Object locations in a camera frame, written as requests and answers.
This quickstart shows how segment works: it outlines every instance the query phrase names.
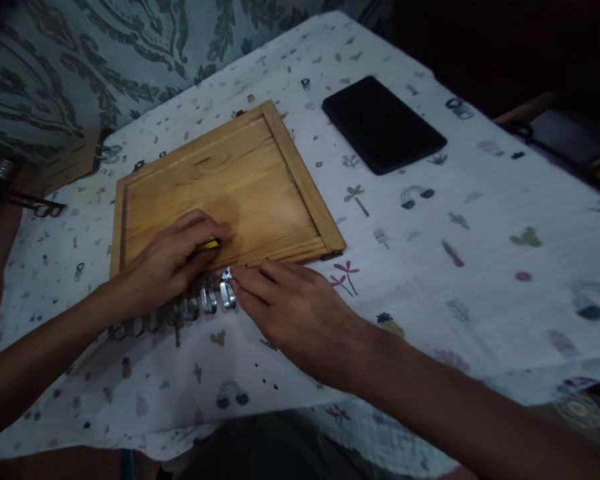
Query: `metal hinge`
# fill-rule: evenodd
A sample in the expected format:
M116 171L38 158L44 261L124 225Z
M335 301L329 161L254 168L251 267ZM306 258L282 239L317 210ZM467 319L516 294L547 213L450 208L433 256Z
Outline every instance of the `metal hinge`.
M327 260L334 259L336 257L342 257L342 250L334 250L330 253L326 253L322 257L320 257L320 260L327 261Z

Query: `tablecloth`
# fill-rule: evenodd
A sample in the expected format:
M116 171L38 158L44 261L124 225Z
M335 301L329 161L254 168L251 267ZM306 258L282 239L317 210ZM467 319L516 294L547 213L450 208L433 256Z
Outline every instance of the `tablecloth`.
M447 146L372 174L321 110L367 75ZM24 213L0 350L107 280L116 180L267 99L348 245L310 267L356 312L527 405L600 381L600 196L341 13L308 20L109 136L97 174L52 195L68 204L60 218ZM240 308L183 328L180 348L170 328L120 343L103 334L0 434L0 459L92 445L166 460L223 420L282 409L397 473L456 465L300 372Z

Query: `forearm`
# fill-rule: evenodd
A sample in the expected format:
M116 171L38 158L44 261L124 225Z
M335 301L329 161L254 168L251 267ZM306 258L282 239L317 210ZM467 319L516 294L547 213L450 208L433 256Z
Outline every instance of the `forearm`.
M115 321L112 315L96 291L0 352L0 432Z
M600 448L383 332L356 393L485 479L600 478Z

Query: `finger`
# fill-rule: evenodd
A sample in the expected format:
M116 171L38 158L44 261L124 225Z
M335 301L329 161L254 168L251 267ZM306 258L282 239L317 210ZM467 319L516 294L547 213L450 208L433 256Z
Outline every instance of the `finger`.
M272 305L280 295L280 286L266 278L262 273L241 265L231 268L231 274L244 290Z
M304 280L314 280L316 276L321 277L318 272L315 270L311 270L310 268L303 267L302 265L298 265L297 263L284 262L283 265L294 272L295 274L302 277Z
M269 306L235 280L231 282L231 288L233 288L233 292L238 298L238 302L240 302L240 305L242 305L242 308L244 308L251 320L253 320L259 328L266 329L266 324L269 319Z
M190 212L185 213L180 216L175 222L173 222L170 226L165 229L160 230L155 234L153 238L154 241L160 240L168 235L172 235L174 233L182 232L198 223L204 222L204 220L211 219L205 212L200 209L194 209Z
M166 230L169 230L170 233L178 233L182 230L186 230L189 227L196 225L197 223L202 223L204 220L213 219L202 210L193 209L190 212L186 212L184 215L178 218L178 220L173 222L172 226L168 227Z
M260 265L260 272L284 287L298 285L301 280L296 272L286 268L284 264L272 260L264 260Z
M188 256L198 245L208 242L211 238L218 238L221 241L229 240L229 232L221 227L213 219L206 219L186 230L175 233L174 242L176 252L180 255Z
M217 254L217 250L205 250L200 253L196 253L193 258L186 262L186 264L180 268L178 273L176 273L176 280L178 282L182 282L182 284L184 284L186 287L193 281L194 278L196 278L196 276L204 272Z

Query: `hand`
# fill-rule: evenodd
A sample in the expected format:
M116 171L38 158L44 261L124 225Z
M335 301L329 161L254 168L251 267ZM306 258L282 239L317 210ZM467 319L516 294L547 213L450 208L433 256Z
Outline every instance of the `hand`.
M264 336L316 380L354 393L382 330L362 320L319 273L265 261L231 268L233 290Z
M206 250L190 257L211 237L229 240L229 232L202 210L192 210L158 232L142 252L95 294L116 309L118 321L144 315L182 293L217 254Z

